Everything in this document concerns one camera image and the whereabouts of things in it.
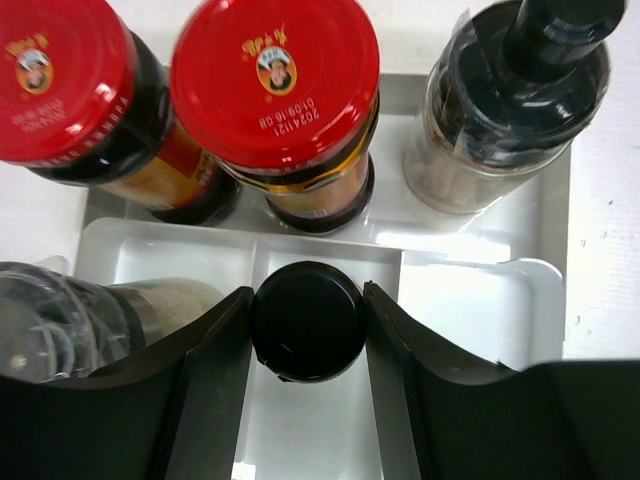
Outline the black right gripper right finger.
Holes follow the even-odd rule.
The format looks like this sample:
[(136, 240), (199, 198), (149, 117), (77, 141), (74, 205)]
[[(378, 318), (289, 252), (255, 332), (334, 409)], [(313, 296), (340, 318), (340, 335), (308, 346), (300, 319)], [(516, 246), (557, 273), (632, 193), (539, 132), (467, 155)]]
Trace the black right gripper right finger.
[(639, 365), (484, 360), (364, 288), (369, 377), (388, 479), (635, 479)]

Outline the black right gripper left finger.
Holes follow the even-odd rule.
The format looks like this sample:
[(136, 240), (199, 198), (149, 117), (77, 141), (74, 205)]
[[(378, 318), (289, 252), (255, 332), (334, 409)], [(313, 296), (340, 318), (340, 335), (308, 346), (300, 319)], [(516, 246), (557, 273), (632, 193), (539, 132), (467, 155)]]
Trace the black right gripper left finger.
[(253, 292), (84, 379), (1, 381), (5, 479), (228, 479)]

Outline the small black-lid spice jar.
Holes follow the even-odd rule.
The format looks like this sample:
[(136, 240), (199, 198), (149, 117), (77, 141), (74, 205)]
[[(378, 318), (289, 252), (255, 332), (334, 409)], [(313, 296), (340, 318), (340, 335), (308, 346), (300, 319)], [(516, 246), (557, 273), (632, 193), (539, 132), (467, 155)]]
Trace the small black-lid spice jar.
[(363, 293), (334, 266), (299, 261), (262, 283), (251, 305), (257, 360), (283, 382), (332, 380), (355, 362), (366, 337)]

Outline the red-lid sauce jar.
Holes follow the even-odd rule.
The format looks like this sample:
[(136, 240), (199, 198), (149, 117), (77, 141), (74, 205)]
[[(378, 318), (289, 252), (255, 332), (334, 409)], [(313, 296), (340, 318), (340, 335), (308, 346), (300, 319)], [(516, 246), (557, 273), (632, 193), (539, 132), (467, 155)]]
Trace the red-lid sauce jar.
[(240, 193), (181, 125), (165, 67), (105, 1), (2, 3), (1, 159), (172, 224), (220, 222)]
[(335, 231), (372, 197), (380, 53), (356, 1), (206, 1), (170, 90), (187, 132), (283, 223)]

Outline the black-top brown chunk grinder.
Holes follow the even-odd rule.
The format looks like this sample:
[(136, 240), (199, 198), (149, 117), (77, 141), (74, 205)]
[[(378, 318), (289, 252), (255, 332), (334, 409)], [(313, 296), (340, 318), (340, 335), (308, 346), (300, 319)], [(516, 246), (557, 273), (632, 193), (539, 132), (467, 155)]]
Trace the black-top brown chunk grinder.
[(403, 159), (446, 214), (495, 204), (551, 165), (607, 93), (623, 1), (500, 1), (460, 22), (431, 70)]

